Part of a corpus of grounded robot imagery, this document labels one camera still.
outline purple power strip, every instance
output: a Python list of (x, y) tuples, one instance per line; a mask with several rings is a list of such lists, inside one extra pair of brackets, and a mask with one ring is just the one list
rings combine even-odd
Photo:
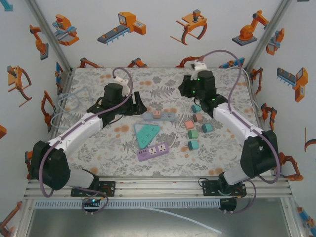
[(145, 149), (137, 151), (137, 157), (139, 161), (145, 161), (154, 157), (159, 157), (161, 155), (167, 154), (169, 152), (169, 146), (167, 143), (160, 143), (152, 147), (147, 147)]

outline floral tablecloth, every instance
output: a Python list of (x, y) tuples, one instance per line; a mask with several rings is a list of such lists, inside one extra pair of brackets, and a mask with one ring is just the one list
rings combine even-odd
[[(139, 123), (160, 126), (160, 132), (151, 142), (152, 144), (167, 142), (171, 144), (176, 128), (184, 113), (185, 106), (190, 99), (181, 97), (178, 86), (185, 74), (192, 73), (188, 68), (128, 68), (133, 77), (134, 90), (139, 91), (148, 111), (161, 110), (176, 113), (175, 122), (144, 122), (141, 116), (123, 117), (120, 121), (106, 126), (102, 131), (92, 135), (86, 142), (68, 158), (72, 168), (85, 168), (98, 175), (137, 175), (137, 176), (199, 176), (218, 175), (223, 170), (234, 167), (240, 160), (241, 146), (235, 135), (220, 122), (201, 112), (203, 121), (196, 123), (199, 133), (199, 149), (188, 149), (188, 132), (184, 123), (180, 125), (178, 138), (170, 152), (161, 157), (139, 162), (136, 152), (139, 150), (135, 136), (134, 125)], [(238, 70), (212, 69), (216, 78), (218, 93), (225, 97), (236, 81)], [(66, 110), (60, 126), (70, 127), (78, 121), (86, 109), (103, 96), (104, 86), (110, 83), (112, 68), (78, 68), (70, 92), (79, 98), (67, 99)], [(117, 70), (117, 75), (127, 79), (124, 71)], [(247, 90), (245, 77), (242, 77), (232, 96), (234, 107), (251, 123), (257, 124), (254, 111)], [(185, 115), (184, 121), (192, 120), (191, 108)], [(202, 125), (210, 123), (213, 131), (203, 133)]]

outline teal power strip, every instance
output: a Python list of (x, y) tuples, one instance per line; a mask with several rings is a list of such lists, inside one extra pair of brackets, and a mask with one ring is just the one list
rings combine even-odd
[(140, 149), (144, 149), (160, 131), (157, 125), (135, 124), (134, 128)]

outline fern pattern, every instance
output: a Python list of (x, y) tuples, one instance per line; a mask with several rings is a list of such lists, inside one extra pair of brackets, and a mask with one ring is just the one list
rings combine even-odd
[[(212, 119), (201, 112), (203, 120), (195, 123), (198, 131), (199, 149), (188, 150), (188, 131), (184, 122), (192, 120), (193, 112), (188, 108), (184, 115), (183, 123), (177, 135), (177, 140), (168, 154), (139, 162), (136, 152), (139, 150), (135, 136), (134, 124), (147, 123), (160, 126), (160, 132), (150, 145), (167, 142), (171, 144), (176, 128), (184, 114), (186, 104), (190, 99), (181, 97), (178, 86), (182, 83), (183, 76), (192, 71), (178, 68), (129, 68), (133, 78), (134, 90), (139, 91), (144, 105), (149, 110), (176, 111), (174, 122), (145, 122), (141, 116), (123, 117), (118, 122), (106, 126), (102, 131), (93, 134), (69, 157), (69, 166), (74, 169), (94, 170), (98, 175), (144, 175), (144, 176), (203, 176), (211, 171), (227, 170), (240, 161), (241, 146), (234, 134), (221, 122)], [(222, 69), (213, 69), (216, 78), (218, 93), (228, 97), (238, 70), (228, 70), (220, 78)], [(112, 81), (111, 68), (78, 68), (70, 92), (76, 92), (84, 87), (88, 89), (92, 100), (103, 96), (104, 86)], [(116, 75), (128, 79), (125, 72), (117, 70)], [(61, 127), (70, 127), (80, 120), (91, 106), (91, 99), (87, 91), (77, 94), (77, 98), (70, 97), (65, 108), (77, 109), (61, 116)], [(255, 116), (246, 109), (251, 106), (247, 87), (238, 85), (232, 96), (233, 106), (251, 123), (256, 124)], [(203, 133), (202, 125), (210, 123), (213, 131)]]

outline white wall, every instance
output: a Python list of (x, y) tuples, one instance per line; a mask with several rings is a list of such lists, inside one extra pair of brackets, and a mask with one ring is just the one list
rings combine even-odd
[[(252, 21), (252, 14), (258, 10), (268, 20), (273, 16), (280, 0), (129, 0), (120, 1), (80, 1), (76, 0), (37, 0), (48, 23), (53, 23), (56, 14), (67, 17), (77, 28), (79, 41), (70, 46), (61, 45), (73, 67), (77, 67), (80, 58), (86, 57), (103, 66), (127, 66), (131, 60), (140, 57), (148, 66), (176, 66), (188, 56), (201, 56), (215, 49), (226, 49), (238, 57), (251, 57), (258, 41), (239, 46), (232, 38), (239, 35), (241, 28)], [(208, 28), (201, 40), (187, 36), (187, 46), (170, 36), (181, 38), (183, 26), (176, 20), (199, 9), (207, 18)], [(97, 39), (119, 25), (118, 13), (129, 11), (137, 20), (146, 24), (147, 33), (135, 32), (116, 39), (109, 45)], [(264, 32), (258, 24), (254, 33), (260, 38)], [(218, 54), (207, 59), (210, 66), (218, 67), (232, 58)]]
[[(10, 0), (12, 12), (4, 12), (0, 7), (1, 50), (0, 50), (0, 125), (7, 129), (7, 134), (0, 139), (0, 221), (20, 201), (27, 185), (27, 169), (24, 152), (31, 151), (39, 140), (47, 140), (47, 126), (40, 110), (44, 90), (56, 101), (55, 63), (57, 57), (52, 48), (49, 57), (40, 60), (40, 52), (35, 46), (35, 37), (30, 33), (29, 25), (38, 24), (25, 1)], [(39, 33), (43, 42), (47, 39)], [(19, 108), (24, 101), (21, 94), (7, 84), (7, 66), (19, 65), (29, 75), (32, 85), (25, 89), (32, 99)]]
[[(293, 156), (298, 162), (304, 180), (291, 182), (293, 195), (298, 204), (312, 218), (316, 218), (316, 154), (315, 145), (310, 145), (304, 152), (304, 128), (307, 128), (307, 140), (316, 138), (315, 104), (316, 104), (316, 67), (315, 67), (315, 11), (316, 1), (293, 1), (277, 30), (285, 28), (281, 48), (274, 56), (264, 52), (255, 69), (263, 68), (262, 90), (257, 98), (262, 105), (273, 106), (277, 110), (275, 132), (279, 151)], [(295, 102), (295, 91), (283, 81), (277, 79), (277, 68), (296, 74), (305, 67), (309, 82), (305, 86), (305, 97)], [(293, 174), (293, 168), (286, 165), (285, 175)]]

